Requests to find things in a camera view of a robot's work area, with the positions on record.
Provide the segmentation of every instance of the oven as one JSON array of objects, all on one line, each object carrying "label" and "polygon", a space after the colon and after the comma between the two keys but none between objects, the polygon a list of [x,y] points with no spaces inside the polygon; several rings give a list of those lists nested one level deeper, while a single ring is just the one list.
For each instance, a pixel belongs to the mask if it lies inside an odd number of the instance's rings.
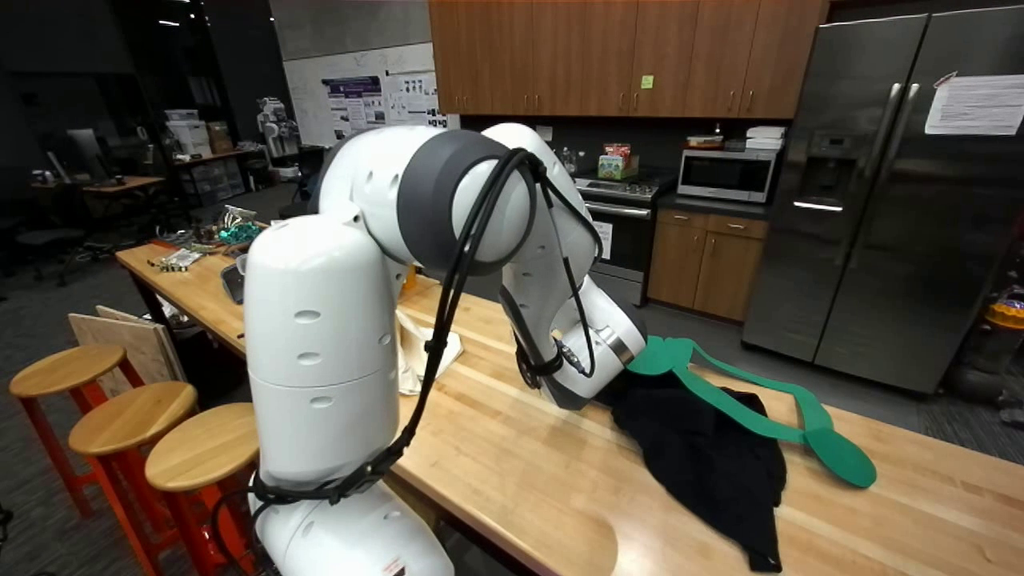
[{"label": "oven", "polygon": [[652,253],[652,201],[657,197],[672,192],[672,187],[672,177],[634,182],[577,177],[577,188],[602,235],[602,256],[593,279],[620,305],[643,305]]}]

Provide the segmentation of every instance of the wooden stool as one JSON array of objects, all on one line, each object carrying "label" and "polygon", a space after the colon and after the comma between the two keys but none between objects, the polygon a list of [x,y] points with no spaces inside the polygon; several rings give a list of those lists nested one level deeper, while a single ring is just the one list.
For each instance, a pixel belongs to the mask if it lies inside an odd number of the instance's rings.
[{"label": "wooden stool", "polygon": [[71,447],[90,459],[97,483],[102,486],[102,497],[144,573],[161,573],[156,554],[177,544],[165,510],[144,480],[144,453],[190,411],[190,383],[144,383],[104,399],[68,437]]},{"label": "wooden stool", "polygon": [[188,547],[195,573],[222,570],[226,556],[210,554],[209,533],[219,538],[244,573],[254,573],[249,552],[249,520],[244,507],[216,502],[245,483],[254,463],[254,412],[251,402],[222,402],[204,411],[170,437],[148,459],[148,480],[165,497],[179,538]]},{"label": "wooden stool", "polygon": [[118,367],[124,374],[124,380],[131,389],[140,389],[137,370],[126,361],[126,351],[118,346],[76,346],[76,348],[65,348],[53,351],[29,367],[22,367],[12,380],[8,380],[8,395],[18,399],[18,406],[25,411],[44,456],[50,459],[50,463],[61,475],[61,483],[68,491],[68,497],[74,498],[74,510],[78,515],[90,511],[85,483],[97,483],[93,475],[74,475],[65,441],[53,437],[53,429],[49,425],[37,399],[50,398],[50,395],[71,395],[78,412],[90,412],[93,406],[100,406],[104,399],[100,379],[104,370]]}]

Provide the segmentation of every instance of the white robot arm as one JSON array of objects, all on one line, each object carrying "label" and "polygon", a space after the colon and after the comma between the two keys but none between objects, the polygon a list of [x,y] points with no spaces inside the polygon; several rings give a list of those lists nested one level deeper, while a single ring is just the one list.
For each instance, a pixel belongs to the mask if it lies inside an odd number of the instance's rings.
[{"label": "white robot arm", "polygon": [[420,402],[394,439],[402,265],[455,289],[438,322],[468,273],[501,273],[524,380],[583,406],[643,348],[588,279],[595,253],[579,192],[524,125],[381,129],[334,151],[321,214],[268,227],[245,264],[254,535],[280,573],[450,573],[427,527],[378,483],[422,415]]}]

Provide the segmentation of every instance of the refrigerator door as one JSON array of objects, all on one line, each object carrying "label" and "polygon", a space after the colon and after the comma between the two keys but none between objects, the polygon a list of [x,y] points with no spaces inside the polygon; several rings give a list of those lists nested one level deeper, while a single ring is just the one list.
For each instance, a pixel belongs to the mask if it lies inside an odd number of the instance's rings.
[{"label": "refrigerator door", "polygon": [[941,82],[988,75],[1024,75],[1024,6],[930,16],[819,365],[917,395],[951,367],[1024,213],[1024,135],[924,122]]},{"label": "refrigerator door", "polygon": [[924,23],[819,26],[741,342],[814,355]]}]

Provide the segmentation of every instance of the paper sign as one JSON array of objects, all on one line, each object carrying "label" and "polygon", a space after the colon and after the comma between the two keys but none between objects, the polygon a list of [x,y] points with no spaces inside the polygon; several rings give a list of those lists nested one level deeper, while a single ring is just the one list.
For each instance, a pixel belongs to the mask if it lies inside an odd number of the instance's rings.
[{"label": "paper sign", "polygon": [[1024,75],[951,78],[933,89],[924,135],[1010,138],[1024,122]]},{"label": "paper sign", "polygon": [[611,261],[611,241],[613,241],[613,224],[595,220],[597,238],[602,238],[602,261]]}]

